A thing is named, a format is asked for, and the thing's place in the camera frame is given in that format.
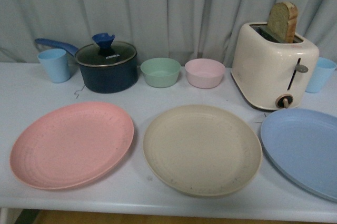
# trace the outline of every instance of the plate rim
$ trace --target plate rim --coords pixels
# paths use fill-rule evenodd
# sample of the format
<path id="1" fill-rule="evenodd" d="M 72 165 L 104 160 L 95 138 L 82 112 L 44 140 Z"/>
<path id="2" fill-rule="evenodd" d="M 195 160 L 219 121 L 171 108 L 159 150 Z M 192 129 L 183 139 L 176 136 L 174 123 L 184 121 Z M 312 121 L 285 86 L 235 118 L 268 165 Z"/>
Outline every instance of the plate rim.
<path id="1" fill-rule="evenodd" d="M 44 120 L 45 118 L 51 118 L 53 116 L 55 116 L 55 114 L 59 114 L 59 113 L 66 113 L 66 111 L 68 109 L 74 109 L 76 108 L 75 111 L 73 111 L 73 113 L 77 112 L 77 111 L 81 111 L 83 107 L 86 107 L 87 110 L 90 110 L 90 108 L 88 109 L 88 106 L 90 105 L 103 105 L 103 106 L 109 106 L 109 107 L 114 107 L 115 109 L 119 109 L 127 118 L 127 123 L 130 124 L 130 129 L 132 130 L 131 134 L 130 134 L 130 139 L 128 139 L 128 144 L 125 146 L 124 152 L 121 154 L 121 156 L 117 159 L 116 162 L 114 162 L 108 169 L 105 169 L 104 171 L 100 171 L 98 172 L 97 175 L 92 176 L 91 178 L 86 178 L 83 181 L 79 181 L 79 182 L 75 182 L 75 183 L 69 183 L 68 185 L 62 185 L 62 186 L 39 186 L 39 185 L 35 185 L 35 184 L 31 184 L 27 181 L 25 181 L 24 179 L 22 179 L 20 176 L 18 176 L 18 174 L 15 172 L 15 169 L 13 169 L 13 154 L 14 154 L 14 148 L 15 146 L 19 143 L 19 141 L 21 141 L 23 134 L 27 131 L 30 130 L 32 127 L 34 127 L 36 124 L 40 123 L 42 120 Z M 21 183 L 30 186 L 32 188 L 36 188 L 36 189 L 41 189 L 41 190 L 62 190 L 62 189 L 70 189 L 70 188 L 77 188 L 79 186 L 84 186 L 87 184 L 92 183 L 95 180 L 100 179 L 101 177 L 103 177 L 104 175 L 106 175 L 107 173 L 109 173 L 122 159 L 123 157 L 126 155 L 127 151 L 129 150 L 132 142 L 133 142 L 133 138 L 134 138 L 134 123 L 133 120 L 131 118 L 131 116 L 121 107 L 112 104 L 112 103 L 108 103 L 108 102 L 104 102 L 104 101 L 83 101 L 83 102 L 79 102 L 79 103 L 73 103 L 70 105 L 65 105 L 59 108 L 56 108 L 42 116 L 40 116 L 39 118 L 37 118 L 35 121 L 33 121 L 30 125 L 28 125 L 20 134 L 19 136 L 16 138 L 16 140 L 14 141 L 14 143 L 12 144 L 11 147 L 11 152 L 9 155 L 9 167 L 10 170 L 12 171 L 12 174 L 14 175 L 14 177 L 20 181 Z"/>
<path id="2" fill-rule="evenodd" d="M 265 141 L 263 140 L 263 134 L 264 134 L 263 130 L 266 127 L 266 124 L 269 123 L 270 120 L 274 120 L 274 117 L 277 117 L 278 114 L 289 113 L 289 112 L 294 113 L 296 117 L 298 116 L 298 113 L 300 113 L 300 112 L 305 112 L 305 113 L 308 113 L 310 115 L 315 115 L 315 117 L 310 118 L 310 121 L 312 121 L 312 122 L 313 122 L 313 119 L 314 119 L 314 121 L 318 120 L 317 117 L 316 117 L 316 115 L 324 116 L 325 118 L 328 118 L 328 119 L 337 120 L 337 117 L 335 117 L 333 115 L 330 115 L 330 114 L 327 114 L 327 113 L 323 113 L 323 112 L 320 112 L 320 111 L 316 111 L 316 110 L 306 109 L 306 108 L 290 108 L 290 109 L 280 109 L 278 111 L 275 111 L 275 112 L 269 114 L 265 118 L 265 120 L 263 121 L 263 123 L 261 125 L 260 134 L 261 134 L 261 143 L 262 143 L 263 150 L 265 151 L 265 153 L 268 156 L 268 158 L 271 161 L 271 163 L 279 170 L 279 172 L 282 175 L 284 175 L 285 177 L 287 177 L 287 179 L 289 179 L 290 182 L 296 184 L 298 187 L 302 188 L 306 192 L 309 192 L 309 193 L 311 193 L 313 195 L 319 196 L 319 197 L 321 197 L 323 199 L 327 199 L 327 200 L 331 200 L 331 201 L 337 202 L 337 191 L 336 191 L 335 195 L 331 195 L 331 194 L 326 193 L 326 188 L 325 188 L 324 192 L 322 192 L 322 191 L 319 191 L 318 189 L 313 188 L 312 186 L 306 185 L 305 182 L 299 180 L 297 177 L 294 177 L 292 174 L 290 174 L 288 171 L 286 171 L 286 169 L 284 167 L 282 167 L 275 160 L 275 158 L 272 156 L 272 154 L 270 153 L 270 151 L 266 148 Z"/>
<path id="3" fill-rule="evenodd" d="M 180 190 L 179 188 L 175 187 L 174 185 L 172 185 L 171 183 L 167 182 L 164 178 L 162 178 L 159 174 L 157 174 L 157 172 L 153 169 L 153 167 L 151 166 L 150 162 L 148 161 L 147 157 L 146 157 L 146 153 L 145 153 L 145 149 L 144 149 L 144 145 L 145 145 L 145 136 L 146 136 L 146 132 L 148 131 L 150 125 L 152 123 L 155 123 L 157 119 L 159 119 L 160 117 L 164 116 L 166 113 L 169 113 L 173 110 L 179 110 L 179 109 L 183 109 L 185 107 L 208 107 L 208 108 L 212 108 L 212 109 L 216 109 L 216 110 L 220 110 L 221 112 L 223 113 L 226 113 L 226 114 L 229 114 L 233 117 L 235 117 L 236 119 L 238 119 L 240 122 L 242 122 L 245 127 L 247 127 L 250 132 L 252 133 L 252 135 L 254 136 L 255 138 L 255 142 L 256 142 L 256 145 L 258 146 L 258 149 L 259 149 L 259 164 L 257 166 L 257 169 L 255 170 L 254 174 L 247 180 L 245 181 L 245 183 L 242 183 L 241 186 L 237 187 L 236 189 L 234 190 L 231 190 L 231 191 L 228 191 L 228 192 L 225 192 L 225 193 L 211 193 L 211 194 L 207 194 L 207 193 L 203 193 L 203 194 L 197 194 L 197 193 L 190 193 L 188 191 L 185 191 L 185 190 Z M 257 134 L 254 132 L 254 130 L 252 129 L 252 127 L 246 123 L 242 118 L 240 118 L 238 115 L 228 111 L 228 110 L 225 110 L 221 107 L 217 107 L 217 106 L 212 106 L 212 105 L 206 105 L 206 104 L 191 104 L 191 105 L 181 105 L 181 106 L 177 106 L 177 107 L 173 107 L 171 109 L 168 109 L 162 113 L 160 113 L 158 116 L 156 116 L 149 124 L 149 126 L 147 127 L 145 133 L 144 133 L 144 138 L 143 138 L 143 156 L 146 160 L 146 163 L 147 165 L 149 166 L 150 170 L 153 172 L 154 175 L 157 176 L 157 178 L 162 181 L 164 184 L 166 184 L 167 186 L 175 189 L 176 191 L 178 192 L 181 192 L 185 195 L 189 195 L 189 196 L 194 196 L 194 197 L 210 197 L 210 198 L 217 198 L 217 197 L 223 197 L 223 196 L 227 196 L 227 195 L 230 195 L 230 194 L 233 194 L 241 189 L 243 189 L 244 187 L 246 187 L 255 177 L 256 175 L 258 174 L 260 168 L 261 168 L 261 165 L 262 165 L 262 161 L 263 161 L 263 150 L 262 150 L 262 145 L 261 145 L 261 142 L 260 142 L 260 139 L 259 137 L 257 136 Z"/>

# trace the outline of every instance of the beige plate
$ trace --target beige plate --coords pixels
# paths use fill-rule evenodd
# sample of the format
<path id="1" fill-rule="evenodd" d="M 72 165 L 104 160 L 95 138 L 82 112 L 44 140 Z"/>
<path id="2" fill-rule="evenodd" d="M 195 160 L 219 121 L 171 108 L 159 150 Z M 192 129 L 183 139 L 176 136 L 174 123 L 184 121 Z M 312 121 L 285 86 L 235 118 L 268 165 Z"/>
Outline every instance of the beige plate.
<path id="1" fill-rule="evenodd" d="M 143 149 L 164 183 L 194 196 L 235 192 L 252 180 L 262 162 L 260 141 L 249 125 L 206 105 L 159 115 L 146 130 Z"/>

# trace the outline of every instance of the toaster dial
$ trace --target toaster dial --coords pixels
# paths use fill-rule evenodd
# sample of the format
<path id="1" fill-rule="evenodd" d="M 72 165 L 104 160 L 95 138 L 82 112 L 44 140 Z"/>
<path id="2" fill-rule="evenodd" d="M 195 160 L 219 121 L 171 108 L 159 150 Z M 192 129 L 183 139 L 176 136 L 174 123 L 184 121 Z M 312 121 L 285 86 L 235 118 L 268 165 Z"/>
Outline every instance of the toaster dial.
<path id="1" fill-rule="evenodd" d="M 277 108 L 288 108 L 290 104 L 294 101 L 293 96 L 290 94 L 281 95 L 279 98 L 276 99 L 276 107 Z"/>

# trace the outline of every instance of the pot rim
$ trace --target pot rim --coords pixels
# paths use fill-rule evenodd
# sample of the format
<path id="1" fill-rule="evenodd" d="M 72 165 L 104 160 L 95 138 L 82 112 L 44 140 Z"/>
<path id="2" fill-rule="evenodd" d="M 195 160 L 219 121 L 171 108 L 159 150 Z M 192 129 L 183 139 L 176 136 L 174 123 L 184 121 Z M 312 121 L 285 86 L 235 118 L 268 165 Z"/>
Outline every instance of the pot rim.
<path id="1" fill-rule="evenodd" d="M 135 50 L 134 55 L 131 56 L 131 57 L 129 57 L 129 58 L 127 58 L 127 59 L 125 59 L 125 60 L 122 60 L 122 61 L 120 61 L 120 62 L 117 62 L 117 63 L 115 63 L 115 64 L 106 64 L 106 65 L 92 65 L 92 64 L 86 64 L 86 63 L 83 63 L 83 62 L 79 61 L 79 60 L 78 60 L 78 55 L 79 55 L 79 53 L 80 53 L 84 48 L 87 48 L 87 47 L 89 47 L 89 46 L 96 45 L 96 43 L 92 43 L 92 44 L 85 45 L 85 46 L 83 46 L 82 48 L 78 49 L 78 51 L 75 53 L 74 58 L 75 58 L 76 62 L 79 63 L 80 65 L 87 66 L 87 67 L 93 67 L 93 68 L 102 68 L 102 67 L 111 67 L 111 66 L 116 66 L 116 65 L 123 64 L 123 63 L 125 63 L 125 62 L 131 60 L 131 59 L 134 58 L 135 56 L 137 56 L 137 49 L 136 49 L 136 47 L 135 47 L 134 45 L 132 45 L 132 44 L 130 44 L 130 43 L 127 43 L 127 42 L 123 42 L 123 41 L 114 41 L 114 43 L 123 43 L 123 44 L 126 44 L 126 45 L 131 46 L 131 47 Z"/>

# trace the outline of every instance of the white table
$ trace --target white table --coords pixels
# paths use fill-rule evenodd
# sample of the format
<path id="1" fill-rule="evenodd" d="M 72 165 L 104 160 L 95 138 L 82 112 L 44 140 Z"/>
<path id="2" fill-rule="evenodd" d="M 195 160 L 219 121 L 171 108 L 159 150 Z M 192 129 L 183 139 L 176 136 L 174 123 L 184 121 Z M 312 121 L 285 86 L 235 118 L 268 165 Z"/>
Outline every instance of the white table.
<path id="1" fill-rule="evenodd" d="M 205 90 L 191 86 L 182 68 L 169 88 L 148 86 L 143 76 L 133 87 L 116 94 L 97 94 L 84 87 L 77 66 L 61 84 L 49 81 L 40 64 L 0 63 L 0 207 L 73 211 L 337 222 L 337 203 L 312 195 L 280 174 L 264 156 L 257 176 L 242 190 L 222 198 L 184 195 L 162 183 L 145 162 L 143 135 L 160 113 L 180 105 L 207 104 L 245 120 L 259 135 L 268 113 L 252 108 L 230 75 Z M 337 116 L 337 72 L 318 94 L 305 93 L 301 108 Z M 12 145 L 33 121 L 65 105 L 106 101 L 132 117 L 135 137 L 127 155 L 102 179 L 77 189 L 44 191 L 16 180 L 9 168 Z"/>

